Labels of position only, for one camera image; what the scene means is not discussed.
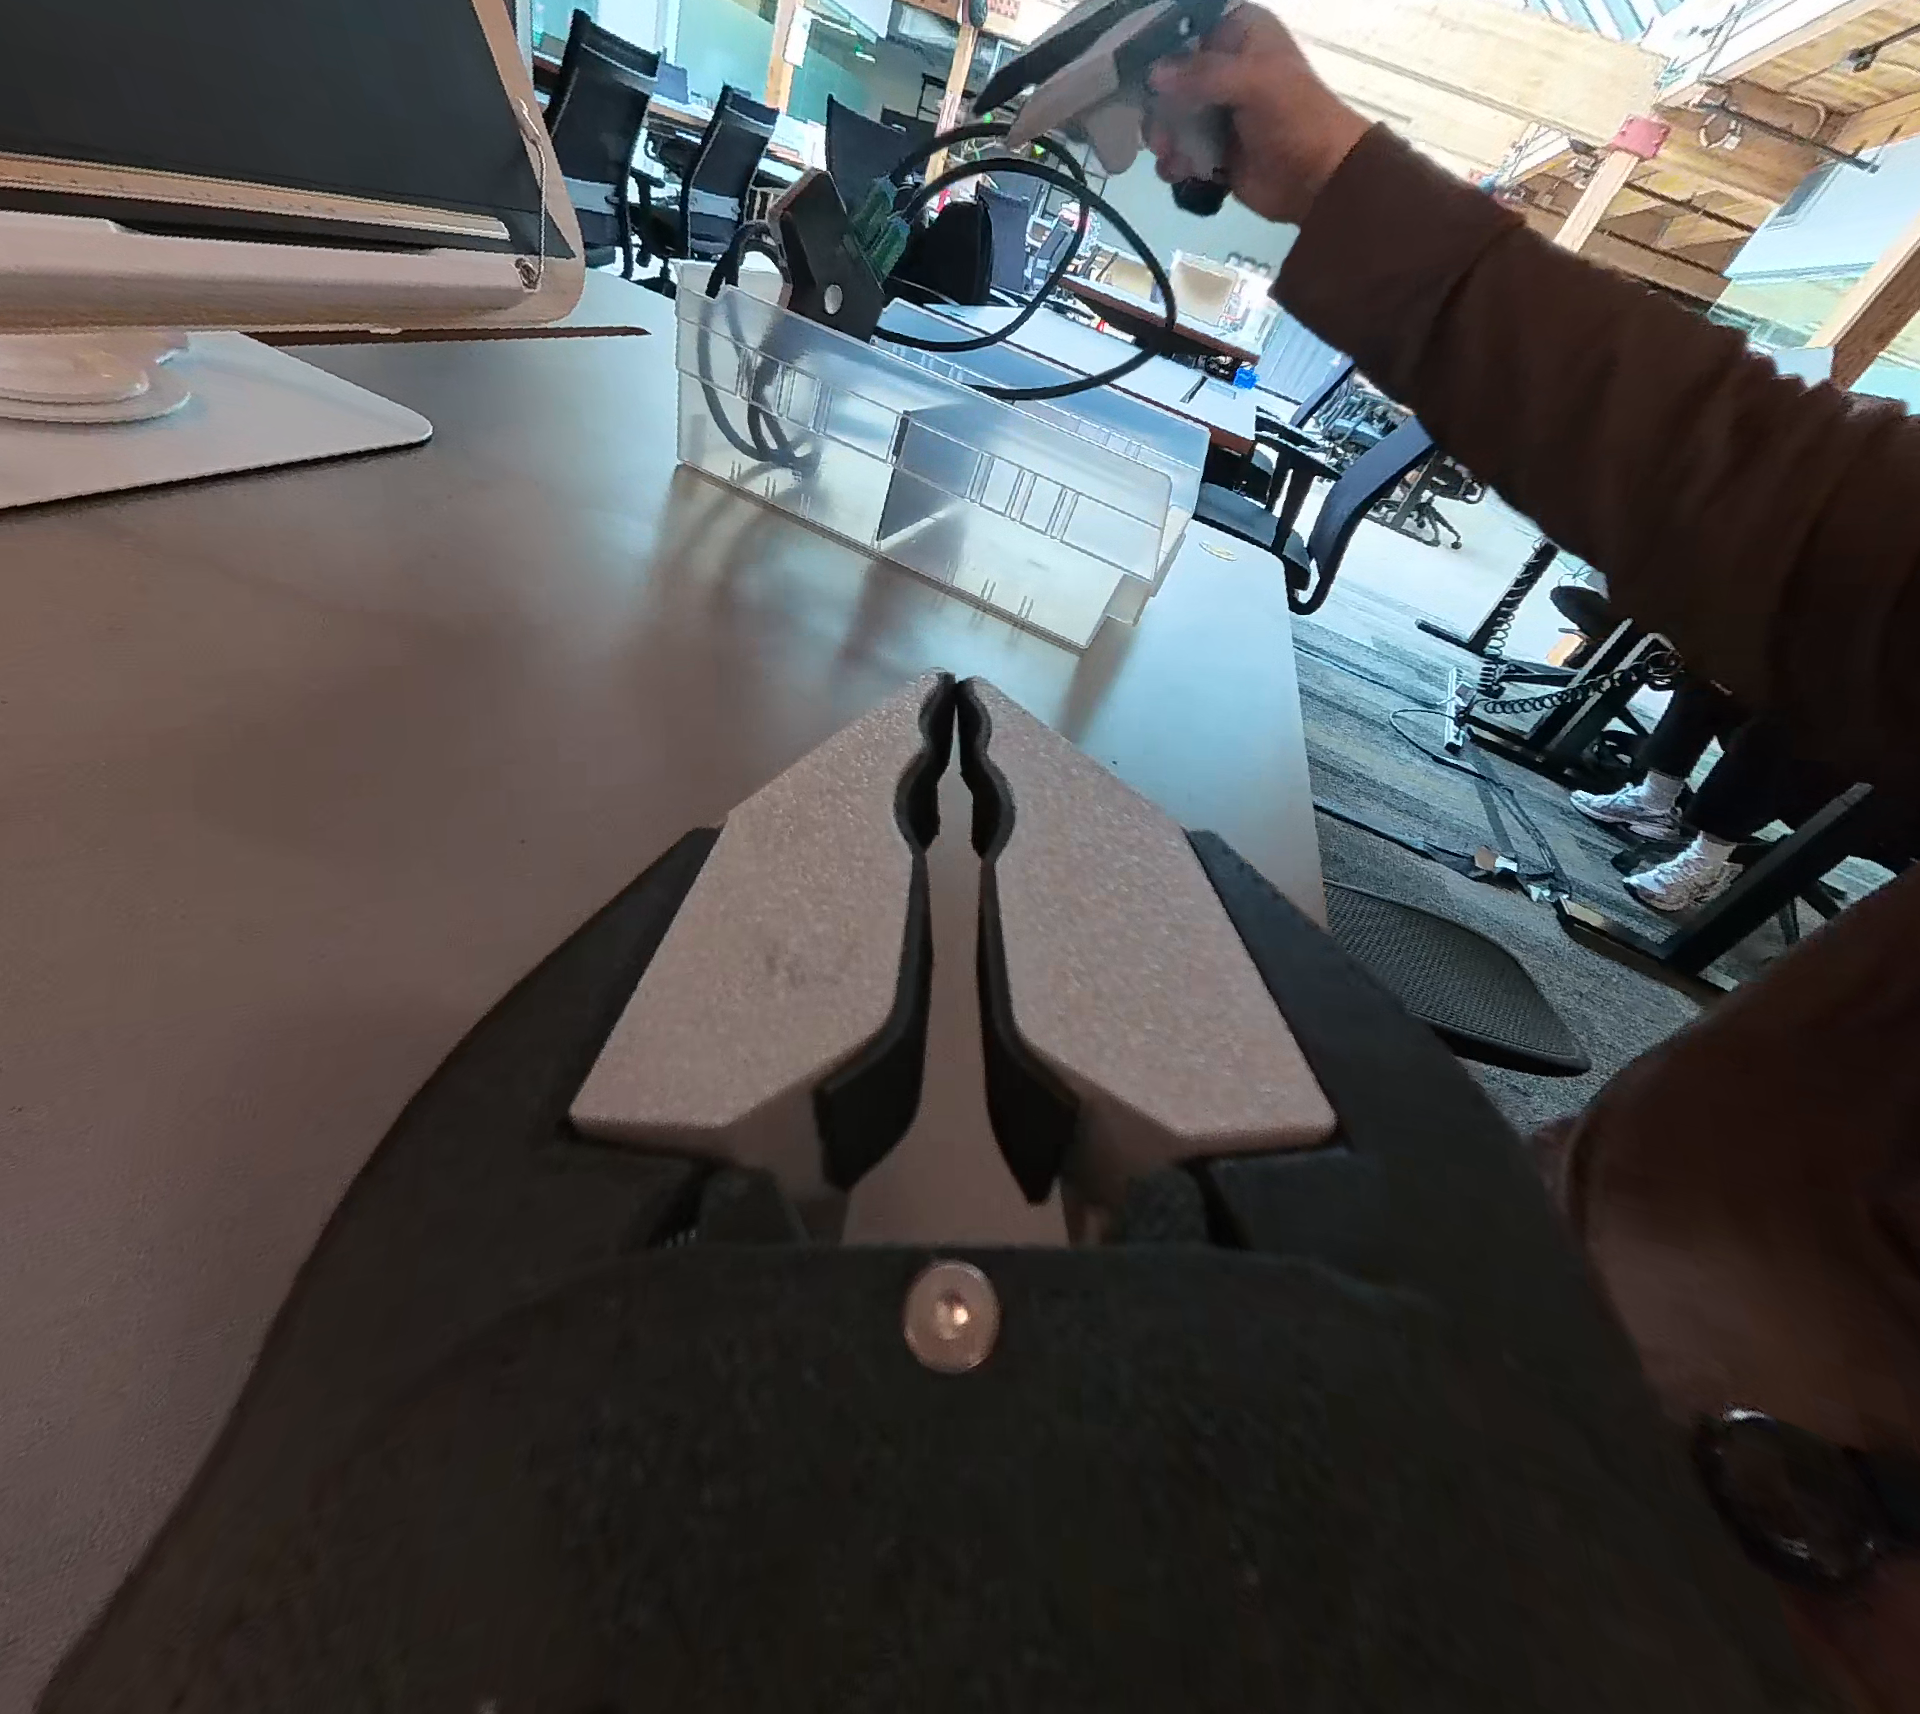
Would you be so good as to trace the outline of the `person's brown jacket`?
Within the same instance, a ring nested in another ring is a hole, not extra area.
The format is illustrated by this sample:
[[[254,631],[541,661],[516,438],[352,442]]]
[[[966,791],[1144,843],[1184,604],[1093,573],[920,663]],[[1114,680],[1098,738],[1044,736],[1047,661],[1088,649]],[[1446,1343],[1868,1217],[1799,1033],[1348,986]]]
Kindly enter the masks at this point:
[[[1916,1465],[1915,871],[1530,1151],[1672,1421],[1750,1411]]]

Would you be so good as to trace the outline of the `person's right forearm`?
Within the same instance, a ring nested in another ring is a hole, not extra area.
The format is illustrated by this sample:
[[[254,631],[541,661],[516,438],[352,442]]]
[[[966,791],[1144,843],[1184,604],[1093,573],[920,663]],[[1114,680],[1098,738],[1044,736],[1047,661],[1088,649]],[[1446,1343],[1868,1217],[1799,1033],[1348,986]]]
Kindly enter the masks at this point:
[[[1525,227],[1382,129],[1279,295],[1690,672],[1916,806],[1919,426]]]

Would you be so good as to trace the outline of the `black office chair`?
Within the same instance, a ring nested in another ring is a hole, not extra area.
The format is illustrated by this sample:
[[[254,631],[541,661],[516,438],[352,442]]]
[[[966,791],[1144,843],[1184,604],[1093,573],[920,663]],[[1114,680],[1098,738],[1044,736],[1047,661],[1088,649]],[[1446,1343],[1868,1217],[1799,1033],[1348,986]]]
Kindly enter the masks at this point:
[[[895,176],[934,134],[932,122],[898,113],[874,118],[828,95],[825,166],[847,212],[854,215],[873,188]]]
[[[660,76],[660,54],[575,9],[544,111],[546,133],[578,219],[591,269],[647,265],[635,221],[635,165]]]
[[[675,95],[657,95],[647,113],[657,172],[635,169],[632,222],[641,286],[673,296],[680,262],[716,262],[750,219],[757,174],[773,145],[779,113],[725,86],[700,133],[678,116]]]

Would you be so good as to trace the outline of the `person's right hand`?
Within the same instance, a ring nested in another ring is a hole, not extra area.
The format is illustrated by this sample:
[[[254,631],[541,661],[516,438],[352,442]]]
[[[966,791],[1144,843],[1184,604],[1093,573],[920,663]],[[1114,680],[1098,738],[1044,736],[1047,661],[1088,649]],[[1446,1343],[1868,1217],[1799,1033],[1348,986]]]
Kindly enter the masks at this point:
[[[1158,179],[1219,182],[1270,222],[1304,225],[1371,129],[1312,70],[1287,25],[1253,0],[1149,76],[1144,138]]]

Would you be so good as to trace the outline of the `white sneaker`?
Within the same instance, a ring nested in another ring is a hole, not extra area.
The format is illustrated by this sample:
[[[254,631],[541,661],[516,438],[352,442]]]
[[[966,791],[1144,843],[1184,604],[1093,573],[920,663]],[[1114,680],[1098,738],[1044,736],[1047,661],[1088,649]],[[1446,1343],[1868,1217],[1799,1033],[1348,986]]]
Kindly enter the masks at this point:
[[[1745,872],[1741,843],[1698,834],[1674,856],[1624,877],[1624,890],[1646,911],[1670,921],[1706,911]]]
[[[1613,792],[1574,791],[1569,806],[1622,840],[1674,846],[1693,840],[1683,817],[1685,791],[1680,777],[1653,771]]]

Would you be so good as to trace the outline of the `black desk leg frame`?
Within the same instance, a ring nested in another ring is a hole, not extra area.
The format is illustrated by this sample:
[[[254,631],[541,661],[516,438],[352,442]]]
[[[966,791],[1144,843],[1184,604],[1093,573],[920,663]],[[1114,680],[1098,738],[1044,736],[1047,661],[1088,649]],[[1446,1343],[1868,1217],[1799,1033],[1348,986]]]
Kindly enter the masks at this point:
[[[1557,785],[1606,782],[1615,775],[1594,760],[1602,735],[1633,729],[1633,700],[1674,688],[1683,666],[1662,636],[1630,621],[1617,624],[1578,671],[1510,661],[1513,623],[1559,557],[1549,539],[1536,540],[1476,629],[1461,632],[1423,618],[1419,631],[1479,666],[1475,674],[1461,672],[1452,686],[1446,710],[1452,747],[1479,747]],[[1555,916],[1573,939],[1643,972],[1706,986],[1708,969],[1765,925],[1778,922],[1786,941],[1797,942],[1801,909],[1822,918],[1845,911],[1828,878],[1842,864],[1866,862],[1865,840],[1876,805],[1870,787],[1850,787],[1781,838],[1745,843],[1736,850],[1741,874],[1662,939],[1645,937],[1569,892],[1553,898]]]

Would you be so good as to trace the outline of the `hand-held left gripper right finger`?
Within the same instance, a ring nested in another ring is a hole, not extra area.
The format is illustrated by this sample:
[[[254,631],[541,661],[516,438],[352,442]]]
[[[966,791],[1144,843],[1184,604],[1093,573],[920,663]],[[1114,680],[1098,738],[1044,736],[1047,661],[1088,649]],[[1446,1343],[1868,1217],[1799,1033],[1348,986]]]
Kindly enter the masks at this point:
[[[1322,1151],[1336,1111],[1188,832],[990,682],[956,691],[987,1113],[1020,1197]]]

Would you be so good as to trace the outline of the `clear plastic storage bin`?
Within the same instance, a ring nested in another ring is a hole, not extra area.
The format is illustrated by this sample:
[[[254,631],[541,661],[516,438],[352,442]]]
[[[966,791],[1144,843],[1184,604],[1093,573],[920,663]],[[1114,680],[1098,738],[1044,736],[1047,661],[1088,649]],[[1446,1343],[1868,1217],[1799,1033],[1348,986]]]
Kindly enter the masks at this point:
[[[1140,623],[1188,537],[1209,435],[1017,345],[863,342],[781,308],[753,256],[676,266],[678,464],[860,554],[1083,651]]]

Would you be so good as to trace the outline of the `hdmi switch box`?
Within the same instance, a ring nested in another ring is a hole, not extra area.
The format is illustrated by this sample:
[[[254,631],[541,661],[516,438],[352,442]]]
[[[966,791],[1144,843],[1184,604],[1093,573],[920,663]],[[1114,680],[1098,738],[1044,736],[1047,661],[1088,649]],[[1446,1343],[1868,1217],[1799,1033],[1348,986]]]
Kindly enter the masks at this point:
[[[873,342],[911,236],[898,199],[890,176],[867,182],[852,199],[825,169],[798,179],[771,211],[781,245],[781,304],[857,342]]]

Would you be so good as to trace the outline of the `black mesh chair seat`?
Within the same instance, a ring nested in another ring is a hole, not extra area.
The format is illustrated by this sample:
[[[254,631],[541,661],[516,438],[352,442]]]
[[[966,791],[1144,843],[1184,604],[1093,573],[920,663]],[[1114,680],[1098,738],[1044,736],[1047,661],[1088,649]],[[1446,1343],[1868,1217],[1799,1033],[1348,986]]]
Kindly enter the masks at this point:
[[[1527,1078],[1584,1078],[1593,1061],[1504,947],[1432,911],[1345,883],[1324,887],[1326,928],[1452,1052]]]

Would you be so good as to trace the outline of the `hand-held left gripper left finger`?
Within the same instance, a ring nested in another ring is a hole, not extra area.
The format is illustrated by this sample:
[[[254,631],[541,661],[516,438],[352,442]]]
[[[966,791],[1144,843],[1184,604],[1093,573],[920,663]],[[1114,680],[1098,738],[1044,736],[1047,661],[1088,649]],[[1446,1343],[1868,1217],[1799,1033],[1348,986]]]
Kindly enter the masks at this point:
[[[784,1189],[852,1189],[900,1147],[955,704],[924,672],[732,808],[571,1103],[582,1138]]]

